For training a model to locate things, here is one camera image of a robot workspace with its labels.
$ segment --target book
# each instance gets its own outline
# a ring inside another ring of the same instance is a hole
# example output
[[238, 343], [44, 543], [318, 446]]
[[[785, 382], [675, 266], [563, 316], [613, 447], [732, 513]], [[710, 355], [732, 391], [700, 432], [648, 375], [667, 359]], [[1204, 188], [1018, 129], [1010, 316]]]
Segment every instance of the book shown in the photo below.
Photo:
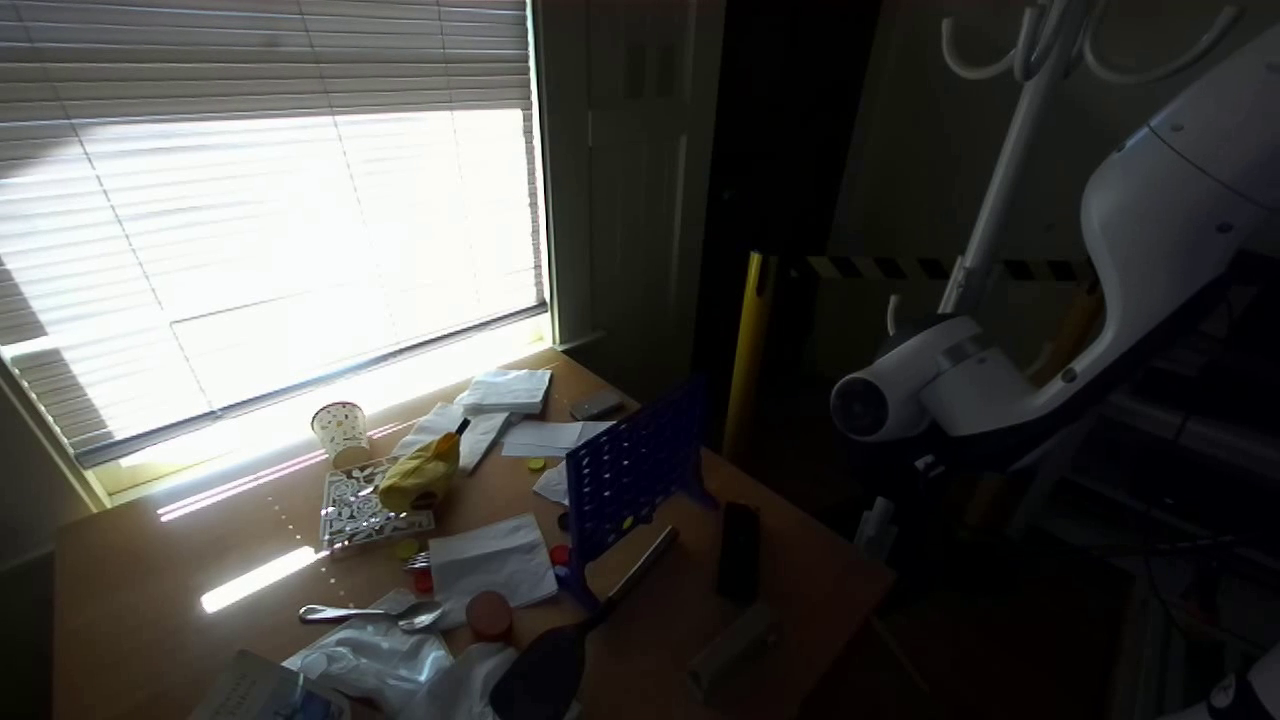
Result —
[[511, 413], [511, 415], [541, 415], [554, 389], [548, 370], [501, 370], [474, 375], [474, 383], [458, 397], [466, 415], [482, 413]]

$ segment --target yellow and black tape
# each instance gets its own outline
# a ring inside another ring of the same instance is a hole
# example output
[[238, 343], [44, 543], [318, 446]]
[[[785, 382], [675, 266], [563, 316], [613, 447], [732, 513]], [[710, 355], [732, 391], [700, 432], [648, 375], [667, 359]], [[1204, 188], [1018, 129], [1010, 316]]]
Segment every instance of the yellow and black tape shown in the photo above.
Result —
[[[829, 285], [946, 285], [952, 277], [952, 259], [942, 256], [788, 256], [785, 267]], [[991, 277], [1018, 285], [1084, 285], [1094, 267], [1084, 259], [998, 259]]]

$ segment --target dark wall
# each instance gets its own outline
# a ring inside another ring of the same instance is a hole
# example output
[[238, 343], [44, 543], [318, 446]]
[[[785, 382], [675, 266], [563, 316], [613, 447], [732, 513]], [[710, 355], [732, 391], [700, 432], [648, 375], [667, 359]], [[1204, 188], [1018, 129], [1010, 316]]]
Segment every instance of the dark wall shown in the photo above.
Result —
[[[721, 436], [747, 253], [826, 253], [880, 0], [729, 0], [697, 372]], [[788, 297], [788, 336], [809, 300]]]

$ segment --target sunlight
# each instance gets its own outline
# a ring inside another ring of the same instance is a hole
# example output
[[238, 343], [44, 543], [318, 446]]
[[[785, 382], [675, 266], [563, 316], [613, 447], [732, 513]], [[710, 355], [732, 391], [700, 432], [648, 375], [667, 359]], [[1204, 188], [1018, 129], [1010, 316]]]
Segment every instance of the sunlight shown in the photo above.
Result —
[[305, 452], [305, 455], [297, 455], [297, 460], [286, 460], [286, 466], [274, 466], [274, 468], [263, 468], [263, 473], [253, 473], [253, 476], [217, 484], [217, 488], [197, 491], [197, 496], [186, 496], [186, 501], [177, 501], [177, 505], [160, 505], [155, 518], [160, 518], [160, 525], [173, 525], [173, 521], [179, 521], [179, 518], [204, 513], [204, 508], [213, 508], [213, 505], [222, 505], [222, 501], [234, 501], [234, 496], [253, 491], [253, 488], [259, 488], [259, 484], [274, 484], [274, 481], [281, 481], [281, 476], [290, 476], [290, 473], [312, 468], [312, 466], [319, 466], [319, 460], [323, 460], [323, 452]]
[[0, 186], [0, 253], [40, 319], [3, 355], [28, 355], [35, 397], [76, 389], [52, 413], [76, 447], [538, 308], [524, 126], [522, 110], [93, 126]]
[[204, 607], [210, 616], [213, 616], [213, 613], [224, 613], [224, 607], [242, 605], [246, 596], [263, 592], [263, 590], [281, 585], [286, 578], [318, 564], [319, 556], [323, 556], [323, 554], [318, 554], [312, 543], [293, 548], [293, 554], [286, 554], [286, 556], [277, 556], [277, 560], [268, 560], [268, 564], [259, 564], [259, 567], [253, 567], [253, 572], [246, 572], [246, 578], [234, 578], [234, 579], [224, 579], [222, 590], [204, 592], [204, 596], [200, 596], [200, 607]]

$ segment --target yellow pole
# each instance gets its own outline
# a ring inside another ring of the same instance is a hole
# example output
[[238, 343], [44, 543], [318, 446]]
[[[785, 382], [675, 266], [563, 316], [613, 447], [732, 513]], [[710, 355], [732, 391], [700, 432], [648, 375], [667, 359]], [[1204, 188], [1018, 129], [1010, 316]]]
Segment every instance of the yellow pole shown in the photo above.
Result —
[[751, 439], [771, 285], [776, 285], [776, 259], [765, 253], [751, 253], [747, 281], [746, 281], [746, 308], [738, 319], [732, 389], [729, 389], [724, 446], [721, 446], [729, 460], [741, 460]]

